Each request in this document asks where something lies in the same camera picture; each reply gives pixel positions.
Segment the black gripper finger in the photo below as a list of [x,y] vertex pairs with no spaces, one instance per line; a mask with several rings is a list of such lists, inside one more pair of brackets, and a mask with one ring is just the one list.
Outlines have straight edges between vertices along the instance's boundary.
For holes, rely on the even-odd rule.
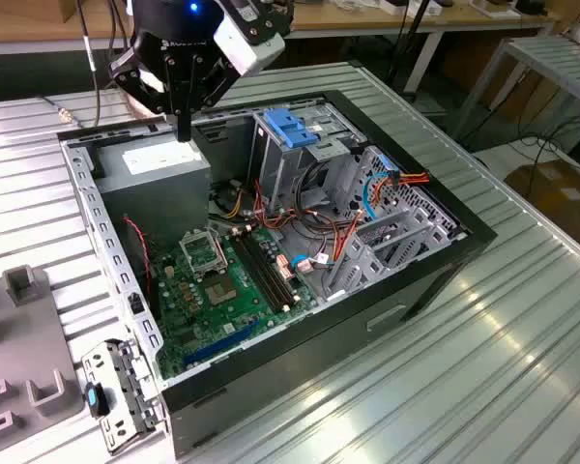
[[213,107],[239,78],[239,73],[223,54],[194,55],[191,59],[188,92],[183,111],[183,141],[191,140],[194,113]]
[[172,84],[160,92],[147,84],[141,77],[139,59],[133,47],[110,63],[112,80],[141,106],[154,114],[165,116],[176,139],[183,141],[183,102]]

